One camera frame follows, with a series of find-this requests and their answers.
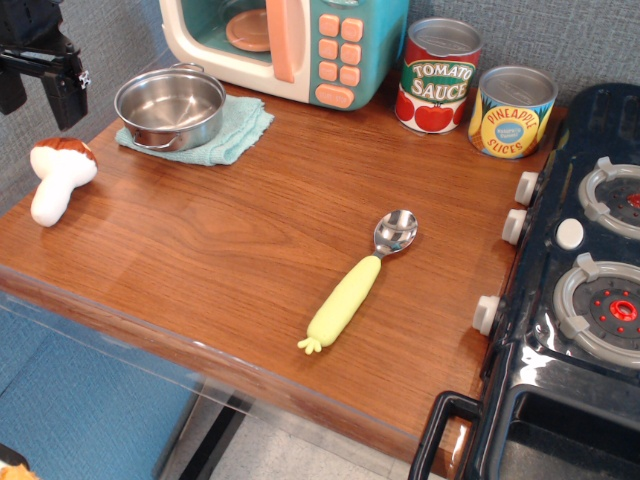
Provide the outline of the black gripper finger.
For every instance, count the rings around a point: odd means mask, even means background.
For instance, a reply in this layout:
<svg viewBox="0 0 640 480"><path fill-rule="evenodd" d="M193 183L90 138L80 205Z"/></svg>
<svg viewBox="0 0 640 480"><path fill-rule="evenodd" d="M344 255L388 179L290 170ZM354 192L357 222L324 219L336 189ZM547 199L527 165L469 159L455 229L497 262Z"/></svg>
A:
<svg viewBox="0 0 640 480"><path fill-rule="evenodd" d="M19 109L27 100L21 76L2 70L0 74L0 112L9 115Z"/></svg>
<svg viewBox="0 0 640 480"><path fill-rule="evenodd" d="M69 130L87 115L87 94L72 80L45 77L42 84L60 131Z"/></svg>

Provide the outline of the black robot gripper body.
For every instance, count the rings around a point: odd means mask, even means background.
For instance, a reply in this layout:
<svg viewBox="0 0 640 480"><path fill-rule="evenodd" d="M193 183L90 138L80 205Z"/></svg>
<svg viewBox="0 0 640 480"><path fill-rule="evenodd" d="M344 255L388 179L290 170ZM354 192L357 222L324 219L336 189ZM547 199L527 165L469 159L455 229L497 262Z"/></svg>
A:
<svg viewBox="0 0 640 480"><path fill-rule="evenodd" d="M1 50L22 58L24 53L49 55L86 89L91 80L82 67L80 49L60 30L62 1L2 1Z"/></svg>

